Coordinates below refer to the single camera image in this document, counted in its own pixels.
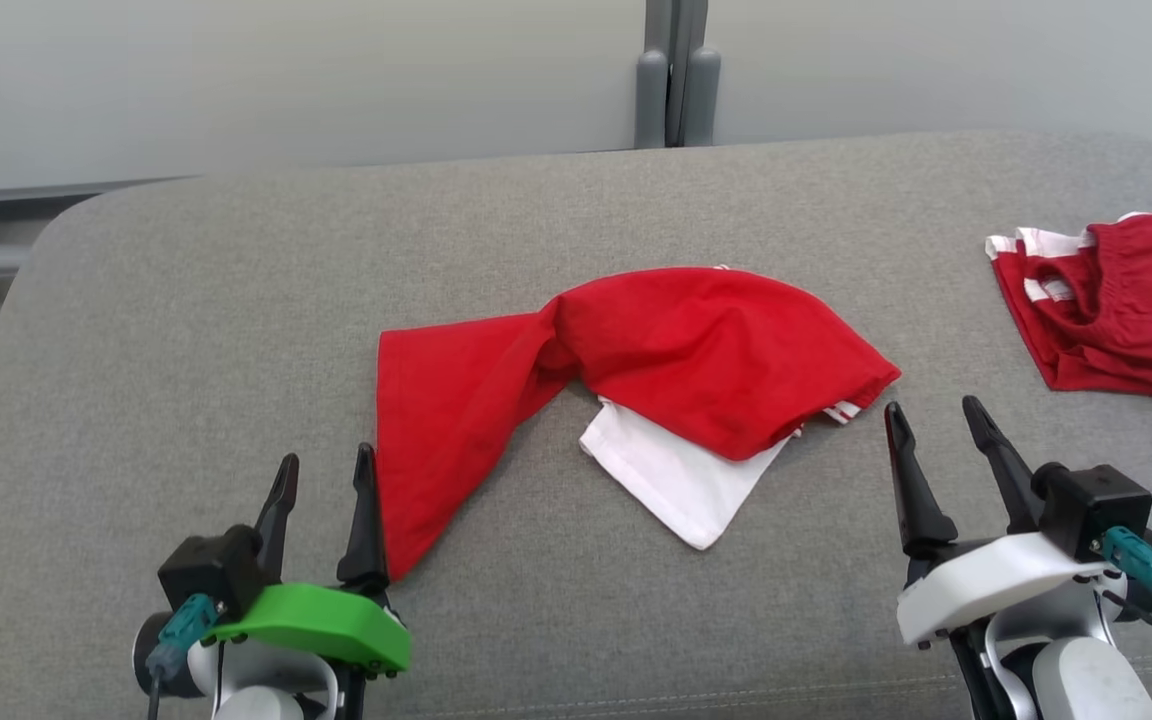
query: teal connector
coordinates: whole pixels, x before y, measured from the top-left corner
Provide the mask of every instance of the teal connector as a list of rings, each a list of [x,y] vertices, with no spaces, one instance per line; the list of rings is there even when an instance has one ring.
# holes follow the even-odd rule
[[[170,680],[184,667],[189,649],[217,626],[220,612],[203,593],[189,596],[159,632],[159,644],[145,659],[151,676]]]
[[[1137,579],[1152,594],[1152,546],[1121,525],[1108,529],[1101,540],[1101,555],[1129,578]]]

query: green plastic bracket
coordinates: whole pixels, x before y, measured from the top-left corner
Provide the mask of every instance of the green plastic bracket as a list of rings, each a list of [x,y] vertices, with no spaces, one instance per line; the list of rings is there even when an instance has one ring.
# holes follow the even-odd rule
[[[211,632],[218,641],[238,635],[372,673],[402,673],[411,664],[411,634],[395,617],[366,597],[321,585],[270,585],[242,620]]]

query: red and white garment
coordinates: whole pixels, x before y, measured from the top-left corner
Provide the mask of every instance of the red and white garment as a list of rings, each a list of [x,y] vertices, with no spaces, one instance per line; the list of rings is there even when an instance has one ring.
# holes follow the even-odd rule
[[[850,419],[897,377],[810,293],[736,270],[645,270],[538,313],[385,332],[376,463],[391,575],[433,547],[516,425],[573,379],[604,397],[582,447],[703,548],[805,420]]]
[[[1152,214],[1078,236],[1018,228],[986,255],[1048,387],[1152,395]]]

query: white partition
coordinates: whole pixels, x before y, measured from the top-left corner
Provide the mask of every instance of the white partition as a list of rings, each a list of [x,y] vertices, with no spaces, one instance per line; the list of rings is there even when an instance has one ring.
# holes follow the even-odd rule
[[[630,147],[644,3],[0,0],[0,197]]]
[[[1152,1],[713,0],[714,142],[976,127],[1152,139]]]

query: red cloth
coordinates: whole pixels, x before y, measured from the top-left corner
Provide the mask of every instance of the red cloth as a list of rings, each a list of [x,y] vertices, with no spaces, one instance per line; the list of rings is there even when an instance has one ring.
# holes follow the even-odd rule
[[[1152,215],[1026,233],[993,268],[1047,386],[1152,395]]]
[[[385,332],[379,355],[376,473],[393,578],[433,546],[516,425],[577,377],[730,460],[839,397],[869,406],[900,377],[824,302],[736,270],[604,278],[539,313]]]

